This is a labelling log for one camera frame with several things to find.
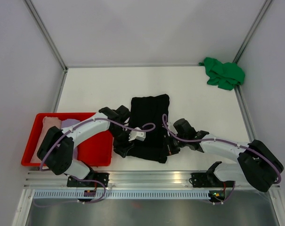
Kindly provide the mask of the black t shirt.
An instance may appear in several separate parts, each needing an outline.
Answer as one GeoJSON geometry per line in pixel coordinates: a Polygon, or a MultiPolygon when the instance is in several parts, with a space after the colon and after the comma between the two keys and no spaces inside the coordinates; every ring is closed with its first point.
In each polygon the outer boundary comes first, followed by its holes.
{"type": "Polygon", "coordinates": [[[169,104],[167,94],[132,98],[128,126],[145,130],[151,129],[151,124],[154,124],[155,129],[146,133],[144,141],[135,139],[128,143],[115,140],[114,152],[122,158],[132,156],[165,164],[168,157],[164,147],[167,130],[163,128],[162,115],[168,115],[169,104]]]}

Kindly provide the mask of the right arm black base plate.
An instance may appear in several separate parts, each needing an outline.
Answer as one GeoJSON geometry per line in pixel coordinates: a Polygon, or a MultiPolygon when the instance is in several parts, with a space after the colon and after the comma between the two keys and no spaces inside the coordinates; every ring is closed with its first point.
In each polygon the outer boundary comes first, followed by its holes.
{"type": "Polygon", "coordinates": [[[190,184],[194,188],[231,188],[234,181],[221,181],[213,173],[207,172],[192,172],[189,179],[190,184]]]}

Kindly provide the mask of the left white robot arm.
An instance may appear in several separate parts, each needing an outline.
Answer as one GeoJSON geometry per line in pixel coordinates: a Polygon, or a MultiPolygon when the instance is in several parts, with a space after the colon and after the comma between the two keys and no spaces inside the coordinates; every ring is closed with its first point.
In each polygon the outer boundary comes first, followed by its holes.
{"type": "Polygon", "coordinates": [[[110,121],[124,124],[129,117],[130,111],[123,105],[116,110],[104,107],[75,125],[63,129],[53,126],[45,134],[37,157],[55,175],[66,174],[77,178],[83,186],[90,186],[94,182],[93,169],[73,157],[74,148],[104,131],[109,131],[114,138],[124,137],[122,127],[110,121]]]}

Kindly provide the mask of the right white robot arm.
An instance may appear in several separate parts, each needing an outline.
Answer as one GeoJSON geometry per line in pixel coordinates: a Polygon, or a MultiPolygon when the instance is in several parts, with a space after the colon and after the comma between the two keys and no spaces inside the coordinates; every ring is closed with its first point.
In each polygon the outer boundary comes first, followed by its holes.
{"type": "Polygon", "coordinates": [[[255,139],[250,143],[240,143],[222,139],[207,131],[196,131],[184,118],[174,122],[173,126],[177,133],[170,131],[166,139],[170,153],[189,147],[193,151],[232,161],[216,161],[209,167],[205,172],[205,182],[211,187],[241,182],[260,192],[267,192],[272,185],[281,182],[284,167],[263,142],[255,139]]]}

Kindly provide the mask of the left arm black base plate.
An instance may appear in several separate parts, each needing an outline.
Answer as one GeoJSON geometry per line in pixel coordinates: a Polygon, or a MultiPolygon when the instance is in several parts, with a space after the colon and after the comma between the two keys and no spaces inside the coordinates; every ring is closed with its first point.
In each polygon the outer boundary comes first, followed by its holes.
{"type": "Polygon", "coordinates": [[[72,176],[68,177],[67,187],[107,187],[109,182],[109,173],[107,172],[92,172],[87,175],[84,179],[76,179],[72,176]]]}

